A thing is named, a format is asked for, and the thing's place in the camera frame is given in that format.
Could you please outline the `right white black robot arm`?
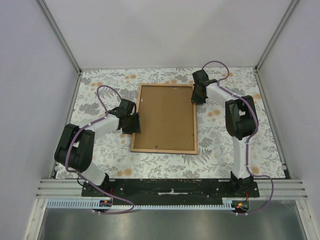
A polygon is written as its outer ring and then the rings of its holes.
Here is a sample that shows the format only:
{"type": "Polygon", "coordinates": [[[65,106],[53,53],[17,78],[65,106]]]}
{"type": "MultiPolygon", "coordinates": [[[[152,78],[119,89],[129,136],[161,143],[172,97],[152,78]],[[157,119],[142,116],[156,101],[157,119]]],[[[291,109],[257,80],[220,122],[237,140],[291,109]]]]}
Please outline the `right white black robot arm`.
{"type": "Polygon", "coordinates": [[[204,69],[192,74],[194,84],[191,102],[196,105],[207,99],[224,106],[225,127],[233,142],[233,168],[230,173],[229,191],[235,197],[242,196],[254,180],[249,171],[250,139],[257,133],[259,122],[253,98],[238,96],[222,87],[216,79],[209,79],[204,69]]]}

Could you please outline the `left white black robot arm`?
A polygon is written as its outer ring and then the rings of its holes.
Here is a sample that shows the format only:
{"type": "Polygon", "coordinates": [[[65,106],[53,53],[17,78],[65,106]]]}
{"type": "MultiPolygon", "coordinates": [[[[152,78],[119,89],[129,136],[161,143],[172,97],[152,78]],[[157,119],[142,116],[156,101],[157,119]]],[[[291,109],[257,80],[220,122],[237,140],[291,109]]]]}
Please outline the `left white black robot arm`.
{"type": "Polygon", "coordinates": [[[54,160],[66,171],[79,174],[92,183],[97,195],[106,196],[110,192],[109,176],[93,163],[94,145],[96,140],[116,130],[126,135],[141,132],[140,115],[134,102],[122,99],[119,106],[82,127],[67,124],[55,150],[54,160]]]}

